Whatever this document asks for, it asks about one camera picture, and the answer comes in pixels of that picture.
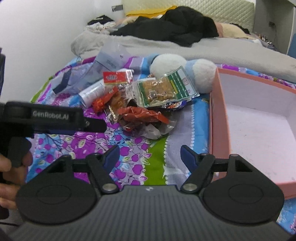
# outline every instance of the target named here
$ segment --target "orange wrapper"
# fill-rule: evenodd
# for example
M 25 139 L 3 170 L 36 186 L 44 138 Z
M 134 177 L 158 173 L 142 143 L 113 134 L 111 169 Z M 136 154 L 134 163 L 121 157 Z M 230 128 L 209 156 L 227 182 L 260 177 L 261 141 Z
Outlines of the orange wrapper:
M 154 110 L 147 110 L 142 107 L 124 107 L 117 111 L 118 114 L 122 115 L 125 121 L 129 122 L 158 122 L 161 121 L 165 124 L 169 123 L 162 113 L 155 112 Z
M 102 112 L 105 109 L 105 104 L 118 92 L 115 86 L 110 93 L 105 94 L 103 97 L 97 98 L 92 103 L 95 113 Z

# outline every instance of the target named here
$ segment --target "blue and white plush toy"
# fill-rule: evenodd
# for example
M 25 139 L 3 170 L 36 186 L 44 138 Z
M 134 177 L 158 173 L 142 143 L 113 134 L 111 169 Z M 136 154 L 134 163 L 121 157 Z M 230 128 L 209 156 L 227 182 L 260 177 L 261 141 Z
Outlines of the blue and white plush toy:
M 153 54 L 148 58 L 150 73 L 155 78 L 170 73 L 182 66 L 199 93 L 210 93 L 216 73 L 216 65 L 206 59 L 187 61 L 177 54 Z

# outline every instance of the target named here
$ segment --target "gripper logo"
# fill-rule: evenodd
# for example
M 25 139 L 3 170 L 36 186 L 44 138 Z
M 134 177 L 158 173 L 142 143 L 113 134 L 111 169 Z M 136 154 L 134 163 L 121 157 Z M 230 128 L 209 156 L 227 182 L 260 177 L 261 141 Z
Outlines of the gripper logo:
M 47 118 L 47 119 L 56 119 L 56 120 L 69 120 L 69 114 L 66 113 L 53 113 L 53 112 L 47 112 L 47 111 L 33 111 L 33 117 L 37 118 Z

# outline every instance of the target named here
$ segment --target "round black disc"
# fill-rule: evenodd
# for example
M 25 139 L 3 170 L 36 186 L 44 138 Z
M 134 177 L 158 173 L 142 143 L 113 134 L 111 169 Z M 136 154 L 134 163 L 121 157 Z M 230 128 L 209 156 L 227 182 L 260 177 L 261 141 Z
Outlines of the round black disc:
M 241 172 L 209 184 L 204 190 L 203 201 L 206 208 L 219 218 L 253 225 L 276 220 L 284 197 L 279 187 L 268 178 Z
M 50 173 L 23 186 L 16 198 L 24 218 L 40 224 L 68 223 L 88 213 L 96 203 L 93 187 L 63 173 Z

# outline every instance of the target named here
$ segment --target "ribbed black surface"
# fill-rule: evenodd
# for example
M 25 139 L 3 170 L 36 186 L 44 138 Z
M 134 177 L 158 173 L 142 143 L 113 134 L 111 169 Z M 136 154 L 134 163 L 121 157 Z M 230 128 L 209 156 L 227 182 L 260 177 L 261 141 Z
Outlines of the ribbed black surface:
M 204 209 L 199 198 L 174 186 L 126 186 L 103 196 L 92 212 L 70 224 L 25 223 L 10 235 L 15 241 L 286 241 L 275 222 L 257 227 L 225 223 Z

